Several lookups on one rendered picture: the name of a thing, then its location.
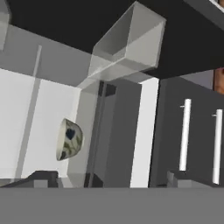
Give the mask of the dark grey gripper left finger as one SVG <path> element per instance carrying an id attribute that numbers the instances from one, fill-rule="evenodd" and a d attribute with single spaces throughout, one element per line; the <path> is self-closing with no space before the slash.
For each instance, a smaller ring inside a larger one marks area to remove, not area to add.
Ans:
<path id="1" fill-rule="evenodd" d="M 0 188 L 62 188 L 57 171 L 35 171 L 27 178 L 18 178 L 11 183 L 1 184 Z"/>

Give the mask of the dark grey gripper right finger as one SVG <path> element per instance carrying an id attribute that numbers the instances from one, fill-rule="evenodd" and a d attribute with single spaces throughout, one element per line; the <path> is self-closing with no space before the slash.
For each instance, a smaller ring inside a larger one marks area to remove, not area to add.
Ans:
<path id="1" fill-rule="evenodd" d="M 196 177 L 186 171 L 168 171 L 167 186 L 175 188 L 221 188 L 221 185 Z"/>

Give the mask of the white bowl with floral print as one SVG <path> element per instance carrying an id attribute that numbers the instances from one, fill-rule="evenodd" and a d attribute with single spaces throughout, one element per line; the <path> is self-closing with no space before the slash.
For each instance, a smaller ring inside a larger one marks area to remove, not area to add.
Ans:
<path id="1" fill-rule="evenodd" d="M 59 127 L 56 146 L 56 159 L 62 161 L 76 156 L 83 145 L 83 131 L 81 127 L 66 118 Z"/>

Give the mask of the dark grey cabinet door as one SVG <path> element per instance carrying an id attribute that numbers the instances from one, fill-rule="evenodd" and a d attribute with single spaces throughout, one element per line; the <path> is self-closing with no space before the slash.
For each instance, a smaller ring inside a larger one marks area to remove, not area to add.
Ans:
<path id="1" fill-rule="evenodd" d="M 192 82 L 171 78 L 159 82 L 149 187 L 164 186 L 167 172 L 179 168 L 185 99 L 192 99 Z"/>
<path id="2" fill-rule="evenodd" d="M 203 107 L 203 153 L 202 153 L 202 168 L 203 175 L 206 180 L 213 182 L 213 168 L 214 168 L 214 136 L 215 136 L 215 121 L 216 110 L 222 109 L 222 138 L 220 149 L 220 183 L 222 185 L 222 156 L 224 151 L 224 95 L 211 92 L 206 97 L 205 106 Z"/>

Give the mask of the grey open cabinet door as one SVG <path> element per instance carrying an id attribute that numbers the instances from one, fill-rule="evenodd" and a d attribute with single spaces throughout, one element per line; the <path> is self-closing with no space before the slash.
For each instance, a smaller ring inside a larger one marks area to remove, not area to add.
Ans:
<path id="1" fill-rule="evenodd" d="M 148 186 L 157 99 L 156 78 L 100 83 L 85 187 Z"/>

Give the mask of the thin grey upright bar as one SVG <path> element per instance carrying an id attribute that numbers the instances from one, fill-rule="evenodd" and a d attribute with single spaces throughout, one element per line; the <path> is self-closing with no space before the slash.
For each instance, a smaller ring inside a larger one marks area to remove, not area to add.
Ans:
<path id="1" fill-rule="evenodd" d="M 25 154 L 27 152 L 29 136 L 30 136 L 31 127 L 32 127 L 32 120 L 33 120 L 34 111 L 35 111 L 36 102 L 37 102 L 38 93 L 39 93 L 40 79 L 37 77 L 37 73 L 39 70 L 41 52 L 42 52 L 42 45 L 39 45 L 37 50 L 35 65 L 33 69 L 33 74 L 32 74 L 32 77 L 34 78 L 34 84 L 32 87 L 31 100 L 30 100 L 29 109 L 27 113 L 26 123 L 24 126 L 24 135 L 23 135 L 23 140 L 21 143 L 21 148 L 20 148 L 18 161 L 17 161 L 17 169 L 15 173 L 15 177 L 17 179 L 20 179 L 22 176 L 23 165 L 25 162 Z"/>

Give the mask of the brown wooden panel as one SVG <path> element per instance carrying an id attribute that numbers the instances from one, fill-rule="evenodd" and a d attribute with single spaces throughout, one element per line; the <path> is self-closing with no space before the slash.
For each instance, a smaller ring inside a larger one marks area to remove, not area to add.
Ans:
<path id="1" fill-rule="evenodd" d="M 224 67 L 214 71 L 214 87 L 213 89 L 224 95 Z"/>

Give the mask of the translucent grey box hood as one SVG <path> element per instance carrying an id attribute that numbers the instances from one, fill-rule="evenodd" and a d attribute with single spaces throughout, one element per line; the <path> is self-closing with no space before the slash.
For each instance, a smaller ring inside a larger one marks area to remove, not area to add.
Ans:
<path id="1" fill-rule="evenodd" d="M 164 17 L 134 2 L 95 44 L 87 77 L 78 88 L 157 68 L 165 23 Z"/>

